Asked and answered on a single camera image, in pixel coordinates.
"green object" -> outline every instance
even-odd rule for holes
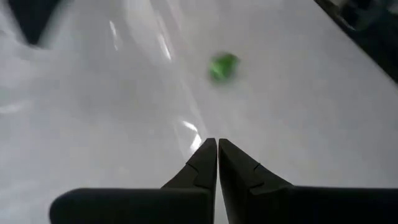
[[[210,75],[216,81],[228,80],[239,62],[237,56],[230,53],[219,54],[211,59]]]

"black object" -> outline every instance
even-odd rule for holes
[[[213,223],[217,145],[207,139],[161,189],[78,189],[57,198],[53,224]]]
[[[398,83],[398,15],[394,0],[330,0],[316,3]]]
[[[7,0],[25,40],[39,44],[49,20],[62,0]]]
[[[299,187],[227,139],[219,144],[229,223],[398,223],[397,189]]]
[[[207,139],[161,189],[78,189],[57,198],[53,224],[213,223],[217,148]],[[218,144],[229,223],[398,223],[397,189],[299,187],[227,139]]]

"white table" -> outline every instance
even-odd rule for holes
[[[0,37],[0,223],[48,223],[77,187],[160,187],[208,137],[293,184],[398,187],[397,86],[312,0],[63,9],[46,50]],[[214,85],[223,50],[238,76]]]

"white surface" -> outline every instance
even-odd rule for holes
[[[207,137],[294,184],[398,187],[397,88],[313,1],[63,9],[47,50],[0,34],[0,223],[48,223],[77,187],[160,187]],[[241,64],[217,86],[223,50]]]

